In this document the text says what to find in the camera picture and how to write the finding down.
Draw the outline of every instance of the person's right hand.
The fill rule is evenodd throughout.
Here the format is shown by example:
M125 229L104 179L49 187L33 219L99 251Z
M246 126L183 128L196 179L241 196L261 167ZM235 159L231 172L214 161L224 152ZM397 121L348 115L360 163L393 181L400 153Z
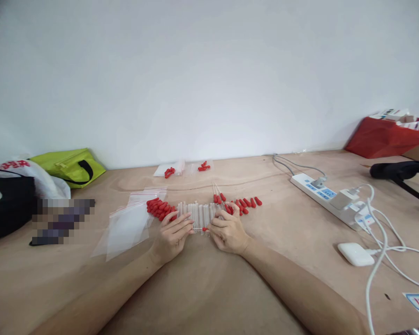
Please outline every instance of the person's right hand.
M239 255L247 248L251 237L243 229L239 207L233 202L227 202L227 205L234 209L233 215L224 210L216 212L208 229L219 249Z

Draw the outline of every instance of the bag handle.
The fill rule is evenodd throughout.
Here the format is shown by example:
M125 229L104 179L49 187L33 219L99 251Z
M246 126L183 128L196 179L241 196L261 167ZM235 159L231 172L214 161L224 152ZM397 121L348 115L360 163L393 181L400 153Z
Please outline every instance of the bag handle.
M6 170L0 170L0 172L9 172L9 173L13 173L13 174L18 174L17 172L12 172L12 171L6 171Z
M79 161L78 164L81 168L83 168L88 173L89 179L87 181L71 181L69 179L63 179L63 178L62 179L65 180L65 181L71 182L73 184L76 184L76 185L84 185L84 184L87 184L88 182L90 182L93 178L92 167L90 166L90 164L87 163L86 160Z

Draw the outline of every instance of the person's left hand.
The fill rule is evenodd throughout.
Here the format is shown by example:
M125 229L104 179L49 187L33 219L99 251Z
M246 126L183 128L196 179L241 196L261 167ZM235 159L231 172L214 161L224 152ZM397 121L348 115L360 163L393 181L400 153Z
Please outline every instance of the person's left hand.
M195 233L192 229L194 220L186 220L191 213L183 214L169 222L176 214L178 212L171 212L164 217L160 232L149 250L152 261L158 266L173 260L183 250L186 238Z

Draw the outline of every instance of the finger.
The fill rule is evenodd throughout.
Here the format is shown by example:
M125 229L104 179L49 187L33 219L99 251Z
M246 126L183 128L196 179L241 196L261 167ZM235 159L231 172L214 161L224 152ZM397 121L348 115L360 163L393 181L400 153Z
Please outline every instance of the finger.
M185 214L179 216L177 219L175 219L174 221L171 222L170 227L175 226L176 224L182 222L183 220L185 220L186 218L189 218L190 216L191 216L191 212L185 213Z
M225 237L225 234L223 232L223 228L220 228L218 226L214 226L212 223L208 225L208 230L209 230L210 233L214 233L214 234L218 235L219 237L221 237L222 240Z
M175 212L170 212L168 215L166 215L162 221L162 225L161 227L166 226L169 223L169 220L171 219L171 217L173 217L174 215L178 214L178 211Z
M221 216L221 217L223 217L226 220L232 220L233 219L233 216L231 214L228 214L224 210L217 211L216 214L214 214L214 215L215 215L215 217Z
M189 236L189 235L193 235L193 234L195 234L196 232L194 231L194 230L190 230L189 232L187 232L186 234L185 234L185 236L183 237L183 238L181 238L179 241L178 241L178 247L179 247L179 250L180 251L182 251L183 250L183 247L185 246L185 241L186 241L186 238Z
M183 237L188 236L189 232L192 230L192 225L187 225L179 229L173 236L177 238L177 240L181 240Z
M221 250L225 249L225 244L218 235L211 233L211 237L213 238L214 242L216 243L219 249Z
M228 227L228 222L226 220L221 220L218 218L213 218L211 220L211 224L219 228Z
M233 213L232 216L234 216L236 218L239 218L240 217L240 215L239 215L239 212L240 212L239 211L239 207L235 203L233 203L233 202L227 202L227 205L230 206L234 210L234 213Z
M191 225L194 223L194 220L185 220L182 221L174 226L167 226L166 231L170 234L175 234L176 232L178 232L180 229L182 229L183 227L187 226L187 225Z

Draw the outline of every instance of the black bag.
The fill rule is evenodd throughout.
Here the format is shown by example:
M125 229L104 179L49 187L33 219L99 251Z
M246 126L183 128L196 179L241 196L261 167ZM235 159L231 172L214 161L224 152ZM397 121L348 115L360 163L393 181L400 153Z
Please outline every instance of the black bag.
M31 220L35 213L37 198L35 196L34 177L0 178L0 238L22 227Z

